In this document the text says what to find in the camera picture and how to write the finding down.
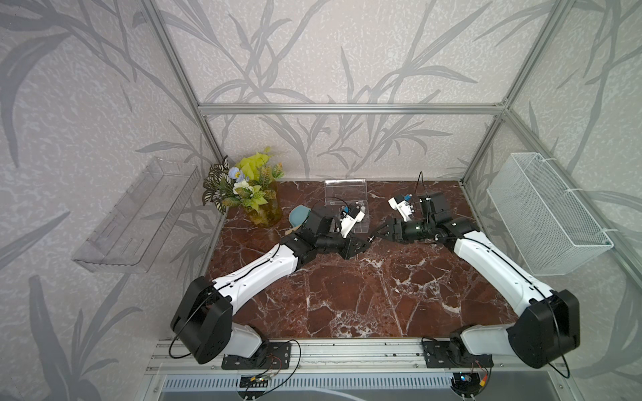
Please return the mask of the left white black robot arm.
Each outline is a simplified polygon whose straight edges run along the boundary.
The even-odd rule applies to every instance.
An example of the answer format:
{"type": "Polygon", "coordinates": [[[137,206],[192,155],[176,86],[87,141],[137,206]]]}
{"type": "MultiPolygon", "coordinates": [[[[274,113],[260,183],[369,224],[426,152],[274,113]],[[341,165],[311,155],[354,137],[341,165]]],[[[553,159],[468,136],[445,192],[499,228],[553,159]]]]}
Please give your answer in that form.
{"type": "Polygon", "coordinates": [[[198,364],[220,355],[262,363],[270,342],[256,329],[235,323],[234,315],[259,292],[318,255],[334,253],[349,260],[365,252],[369,242],[353,232],[364,217],[365,208],[358,204],[344,207],[337,216],[328,207],[314,207],[298,228],[245,267],[212,280],[196,278],[171,320],[173,340],[181,342],[198,364]]]}

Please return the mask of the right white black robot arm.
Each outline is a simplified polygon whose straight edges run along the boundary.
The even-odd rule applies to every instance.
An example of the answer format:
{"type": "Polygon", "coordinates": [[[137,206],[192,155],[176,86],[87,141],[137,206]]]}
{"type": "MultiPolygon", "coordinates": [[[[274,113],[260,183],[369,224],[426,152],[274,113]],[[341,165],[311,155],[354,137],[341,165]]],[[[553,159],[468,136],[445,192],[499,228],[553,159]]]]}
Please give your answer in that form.
{"type": "Polygon", "coordinates": [[[437,344],[436,351],[456,366],[503,355],[540,369],[580,346],[580,305],[572,292],[556,291],[522,269],[473,220],[454,217],[441,192],[422,197],[416,206],[411,201],[411,195],[389,199],[399,216],[387,219],[373,237],[401,244],[429,240],[443,245],[481,274],[518,317],[513,324],[464,327],[437,344]]]}

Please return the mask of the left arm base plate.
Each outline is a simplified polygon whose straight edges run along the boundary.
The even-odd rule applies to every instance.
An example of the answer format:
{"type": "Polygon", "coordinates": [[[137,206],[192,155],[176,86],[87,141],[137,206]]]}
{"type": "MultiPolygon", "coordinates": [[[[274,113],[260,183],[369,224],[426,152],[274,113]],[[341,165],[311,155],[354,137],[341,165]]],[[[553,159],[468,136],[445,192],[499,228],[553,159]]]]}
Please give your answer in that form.
{"type": "Polygon", "coordinates": [[[289,341],[272,341],[260,333],[232,335],[231,343],[223,350],[223,370],[288,369],[293,345],[289,341]]]}

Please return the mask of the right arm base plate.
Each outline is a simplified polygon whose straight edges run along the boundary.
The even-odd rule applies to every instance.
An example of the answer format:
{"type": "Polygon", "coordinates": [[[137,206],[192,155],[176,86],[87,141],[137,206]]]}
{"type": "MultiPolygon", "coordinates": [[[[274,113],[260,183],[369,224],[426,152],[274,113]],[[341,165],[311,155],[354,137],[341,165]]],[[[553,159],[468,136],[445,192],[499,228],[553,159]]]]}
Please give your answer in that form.
{"type": "Polygon", "coordinates": [[[451,332],[447,339],[421,338],[421,348],[426,367],[429,369],[454,368],[492,368],[493,356],[490,354],[471,354],[465,347],[461,335],[472,325],[451,332]]]}

